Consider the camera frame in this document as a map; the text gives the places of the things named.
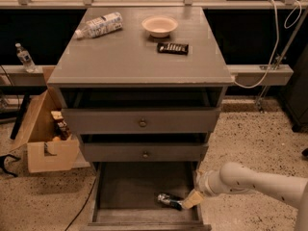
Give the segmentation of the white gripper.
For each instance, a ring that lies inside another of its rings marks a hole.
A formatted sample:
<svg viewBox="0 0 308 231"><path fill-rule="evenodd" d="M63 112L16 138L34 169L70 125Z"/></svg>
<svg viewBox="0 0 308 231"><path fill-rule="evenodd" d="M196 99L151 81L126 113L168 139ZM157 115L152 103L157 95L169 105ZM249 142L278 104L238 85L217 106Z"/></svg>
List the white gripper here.
<svg viewBox="0 0 308 231"><path fill-rule="evenodd" d="M192 190L189 195L182 201L184 209L190 209L193 206L200 204L204 200L204 195L214 197L220 194L218 184L217 170L197 170L196 171L196 190Z"/></svg>

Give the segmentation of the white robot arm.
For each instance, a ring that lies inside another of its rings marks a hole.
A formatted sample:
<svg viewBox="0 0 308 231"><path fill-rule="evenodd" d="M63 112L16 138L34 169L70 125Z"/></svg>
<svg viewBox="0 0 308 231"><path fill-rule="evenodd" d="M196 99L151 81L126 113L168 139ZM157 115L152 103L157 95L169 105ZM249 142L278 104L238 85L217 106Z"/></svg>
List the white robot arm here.
<svg viewBox="0 0 308 231"><path fill-rule="evenodd" d="M198 171L195 187L181 202L184 209L200 204L206 196L256 191L297 208L294 231L308 231L308 179L257 172L229 162L218 170Z"/></svg>

